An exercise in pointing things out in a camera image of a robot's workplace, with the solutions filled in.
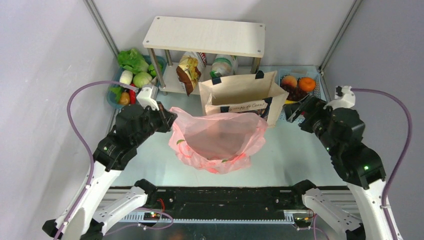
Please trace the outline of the dark red grape bunch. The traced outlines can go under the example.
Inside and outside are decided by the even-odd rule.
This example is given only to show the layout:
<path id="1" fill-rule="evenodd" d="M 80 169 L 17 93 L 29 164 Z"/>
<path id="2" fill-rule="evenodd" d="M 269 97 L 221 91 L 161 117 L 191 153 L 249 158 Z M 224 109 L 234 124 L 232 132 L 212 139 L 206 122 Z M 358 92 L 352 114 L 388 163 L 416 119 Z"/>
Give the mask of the dark red grape bunch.
<path id="1" fill-rule="evenodd" d="M 308 95 L 307 92 L 303 91 L 299 87 L 293 87 L 289 84 L 282 84 L 280 87 L 288 92 L 287 100 L 289 101 L 298 102 Z"/>

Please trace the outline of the yellow banana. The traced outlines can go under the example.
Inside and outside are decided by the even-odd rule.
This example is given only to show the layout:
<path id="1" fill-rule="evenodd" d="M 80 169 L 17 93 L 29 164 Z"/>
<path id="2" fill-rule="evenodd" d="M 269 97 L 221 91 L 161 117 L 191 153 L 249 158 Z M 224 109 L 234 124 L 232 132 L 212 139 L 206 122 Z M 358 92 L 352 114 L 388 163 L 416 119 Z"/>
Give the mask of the yellow banana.
<path id="1" fill-rule="evenodd" d="M 297 103 L 297 101 L 292 101 L 292 100 L 286 100 L 285 101 L 285 105 L 291 105 L 291 104 L 296 104 Z"/>

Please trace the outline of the beige canvas tote bag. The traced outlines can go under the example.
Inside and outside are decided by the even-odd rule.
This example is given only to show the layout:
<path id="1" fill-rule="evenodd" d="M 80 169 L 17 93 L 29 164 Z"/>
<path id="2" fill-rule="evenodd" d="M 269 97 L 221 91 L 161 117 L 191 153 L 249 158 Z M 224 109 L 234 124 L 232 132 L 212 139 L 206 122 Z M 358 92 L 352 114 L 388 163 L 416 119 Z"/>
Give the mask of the beige canvas tote bag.
<path id="1" fill-rule="evenodd" d="M 255 113 L 273 128 L 289 96 L 275 82 L 276 75 L 276 71 L 258 71 L 199 83 L 203 114 Z"/>

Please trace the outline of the pink plastic grocery bag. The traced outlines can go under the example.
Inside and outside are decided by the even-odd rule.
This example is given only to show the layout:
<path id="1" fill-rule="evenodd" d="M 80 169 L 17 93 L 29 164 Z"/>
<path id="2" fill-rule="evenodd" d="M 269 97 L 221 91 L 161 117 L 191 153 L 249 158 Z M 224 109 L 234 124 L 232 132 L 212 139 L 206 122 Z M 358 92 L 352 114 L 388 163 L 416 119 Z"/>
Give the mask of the pink plastic grocery bag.
<path id="1" fill-rule="evenodd" d="M 255 113 L 216 113 L 192 116 L 178 107 L 169 146 L 185 165 L 213 174 L 247 168 L 251 156 L 266 143 L 268 123 Z"/>

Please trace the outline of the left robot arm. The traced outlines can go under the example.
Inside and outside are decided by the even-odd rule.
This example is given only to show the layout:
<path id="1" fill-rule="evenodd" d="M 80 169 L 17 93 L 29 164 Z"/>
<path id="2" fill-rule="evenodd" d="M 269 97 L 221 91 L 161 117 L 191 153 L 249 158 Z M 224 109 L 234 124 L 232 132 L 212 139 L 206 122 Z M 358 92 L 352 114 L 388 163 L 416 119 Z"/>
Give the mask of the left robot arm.
<path id="1" fill-rule="evenodd" d="M 170 132 L 177 117 L 160 102 L 156 107 L 123 107 L 112 130 L 98 143 L 93 166 L 79 193 L 63 214 L 47 220 L 42 230 L 55 240 L 70 238 L 72 234 L 77 240 L 101 240 L 123 217 L 151 204 L 158 188 L 141 179 L 123 197 L 108 206 L 99 206 L 112 183 L 137 155 L 138 147 L 156 132 Z"/>

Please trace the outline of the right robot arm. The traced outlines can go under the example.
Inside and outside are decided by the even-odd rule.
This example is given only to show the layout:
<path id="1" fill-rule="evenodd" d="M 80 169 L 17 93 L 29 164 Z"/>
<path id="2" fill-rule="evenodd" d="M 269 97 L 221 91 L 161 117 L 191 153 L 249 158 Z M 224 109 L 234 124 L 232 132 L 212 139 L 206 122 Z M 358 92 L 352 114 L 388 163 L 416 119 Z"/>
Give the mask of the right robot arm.
<path id="1" fill-rule="evenodd" d="M 284 108 L 292 123 L 304 116 L 300 128 L 314 134 L 330 156 L 337 175 L 352 193 L 360 218 L 328 200 L 309 180 L 294 186 L 305 207 L 314 211 L 344 240 L 400 240 L 402 235 L 384 193 L 388 186 L 380 156 L 363 144 L 365 123 L 354 110 L 355 95 L 330 102 L 309 95 Z"/>

